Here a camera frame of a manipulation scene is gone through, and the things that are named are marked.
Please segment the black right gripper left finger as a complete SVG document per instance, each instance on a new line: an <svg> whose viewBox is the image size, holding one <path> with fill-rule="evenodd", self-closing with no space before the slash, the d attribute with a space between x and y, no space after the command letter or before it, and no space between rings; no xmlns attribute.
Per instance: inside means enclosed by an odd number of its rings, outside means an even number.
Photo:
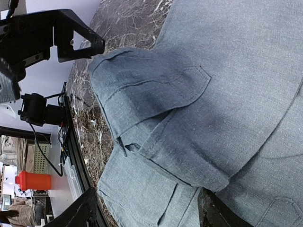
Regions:
<svg viewBox="0 0 303 227"><path fill-rule="evenodd" d="M88 188L61 215L45 227L96 227L97 193L94 187Z"/></svg>

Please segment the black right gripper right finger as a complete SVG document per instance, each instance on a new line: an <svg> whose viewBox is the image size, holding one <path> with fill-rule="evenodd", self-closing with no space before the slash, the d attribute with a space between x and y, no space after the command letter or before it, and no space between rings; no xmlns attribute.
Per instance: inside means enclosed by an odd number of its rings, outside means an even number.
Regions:
<svg viewBox="0 0 303 227"><path fill-rule="evenodd" d="M197 204L201 227L252 227L208 189L201 188Z"/></svg>

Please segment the grey long sleeve shirt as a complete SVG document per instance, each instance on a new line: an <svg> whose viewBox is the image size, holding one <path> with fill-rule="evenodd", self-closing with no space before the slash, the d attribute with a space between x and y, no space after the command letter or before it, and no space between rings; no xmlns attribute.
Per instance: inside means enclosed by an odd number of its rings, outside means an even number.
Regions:
<svg viewBox="0 0 303 227"><path fill-rule="evenodd" d="M303 224L303 3L176 0L152 50L89 65L114 148L98 193L121 227Z"/></svg>

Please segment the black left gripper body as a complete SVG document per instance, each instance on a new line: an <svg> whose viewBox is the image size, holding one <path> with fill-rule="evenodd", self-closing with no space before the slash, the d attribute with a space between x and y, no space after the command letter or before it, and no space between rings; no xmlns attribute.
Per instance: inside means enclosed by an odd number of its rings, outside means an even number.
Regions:
<svg viewBox="0 0 303 227"><path fill-rule="evenodd" d="M0 22L0 73L12 81L24 79L25 69L50 59L57 47L60 63L103 54L105 40L71 9L40 11Z"/></svg>

